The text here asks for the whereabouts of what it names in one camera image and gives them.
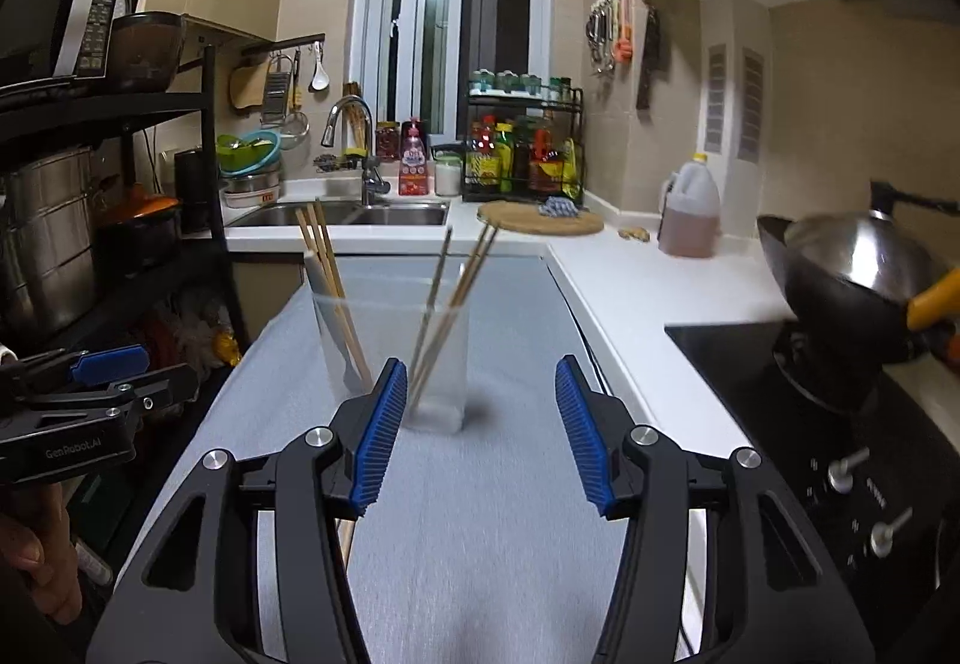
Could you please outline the person's left hand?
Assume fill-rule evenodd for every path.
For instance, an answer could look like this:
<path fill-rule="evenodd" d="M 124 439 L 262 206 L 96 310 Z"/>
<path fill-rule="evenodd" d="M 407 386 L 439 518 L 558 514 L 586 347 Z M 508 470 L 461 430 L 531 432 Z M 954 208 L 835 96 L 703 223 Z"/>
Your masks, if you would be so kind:
<path fill-rule="evenodd" d="M 14 494 L 2 508 L 2 561 L 28 578 L 34 607 L 59 625 L 82 613 L 78 555 L 60 482 Z"/>

